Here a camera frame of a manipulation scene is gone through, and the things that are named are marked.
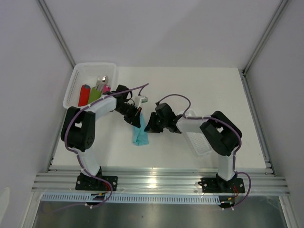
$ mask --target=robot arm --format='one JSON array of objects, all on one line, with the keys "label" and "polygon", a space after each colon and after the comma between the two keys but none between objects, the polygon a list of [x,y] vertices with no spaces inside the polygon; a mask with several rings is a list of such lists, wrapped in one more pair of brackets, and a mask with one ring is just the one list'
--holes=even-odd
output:
[{"label": "robot arm", "polygon": [[[123,85],[119,85],[116,91],[110,92],[109,94],[125,90],[129,89]],[[141,108],[137,108],[135,105],[127,103],[128,94],[129,93],[114,95],[89,107],[76,118],[75,123],[73,123],[70,131],[68,132],[68,147],[73,148],[78,152],[81,163],[85,169],[94,176],[101,170],[95,159],[92,148],[95,139],[95,122],[108,112],[116,110],[124,116],[124,120],[127,123],[140,127],[139,116]],[[61,140],[64,141],[67,127],[79,110],[80,108],[76,107],[70,107],[68,109],[61,132]]]},{"label": "robot arm", "polygon": [[161,133],[167,128],[173,133],[201,133],[218,156],[218,173],[216,180],[212,180],[214,186],[205,188],[208,192],[233,193],[231,187],[236,182],[242,181],[235,173],[234,152],[239,147],[239,138],[242,132],[220,111],[216,111],[211,117],[189,117],[175,115],[166,103],[156,103],[155,113],[151,113],[145,131]]}]

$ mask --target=black mounting plate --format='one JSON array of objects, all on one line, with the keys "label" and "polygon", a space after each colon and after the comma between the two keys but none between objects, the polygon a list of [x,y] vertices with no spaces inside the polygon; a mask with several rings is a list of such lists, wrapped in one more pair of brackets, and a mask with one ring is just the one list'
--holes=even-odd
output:
[{"label": "black mounting plate", "polygon": [[202,187],[204,193],[233,193],[233,186],[237,188],[239,193],[245,193],[244,181],[242,178],[235,178],[233,185],[225,191],[221,190],[215,177],[203,177],[198,184]]},{"label": "black mounting plate", "polygon": [[[96,176],[108,181],[112,185],[113,191],[116,191],[118,184],[117,176],[102,176],[98,174]],[[105,183],[82,173],[77,177],[75,189],[82,191],[109,191]]]}]

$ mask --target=white plastic basket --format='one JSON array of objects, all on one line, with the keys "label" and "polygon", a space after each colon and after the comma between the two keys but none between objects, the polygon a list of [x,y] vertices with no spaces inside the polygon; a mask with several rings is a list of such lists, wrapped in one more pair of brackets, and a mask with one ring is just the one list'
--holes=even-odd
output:
[{"label": "white plastic basket", "polygon": [[81,86],[89,85],[91,88],[96,85],[99,77],[108,76],[108,86],[116,89],[117,75],[114,63],[79,63],[74,67],[68,83],[63,106],[68,109],[71,106],[78,107]]},{"label": "white plastic basket", "polygon": [[[189,109],[186,112],[187,116],[197,116],[193,109]],[[197,155],[202,156],[213,151],[210,143],[206,139],[203,133],[183,133],[189,147],[194,151]]]}]

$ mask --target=blue cloth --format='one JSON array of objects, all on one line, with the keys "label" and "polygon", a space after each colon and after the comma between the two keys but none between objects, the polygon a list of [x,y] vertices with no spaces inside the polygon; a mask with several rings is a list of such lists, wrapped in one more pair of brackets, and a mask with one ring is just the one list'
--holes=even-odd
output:
[{"label": "blue cloth", "polygon": [[149,144],[148,133],[144,131],[146,127],[146,123],[144,121],[144,117],[140,114],[140,123],[141,127],[133,126],[133,144],[136,146],[144,146]]}]

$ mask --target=red object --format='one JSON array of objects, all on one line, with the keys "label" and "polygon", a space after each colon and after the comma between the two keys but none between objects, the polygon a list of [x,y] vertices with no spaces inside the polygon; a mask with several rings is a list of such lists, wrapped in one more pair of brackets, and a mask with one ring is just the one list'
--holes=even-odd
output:
[{"label": "red object", "polygon": [[88,85],[83,85],[80,89],[78,106],[85,106],[89,100],[91,88]]}]

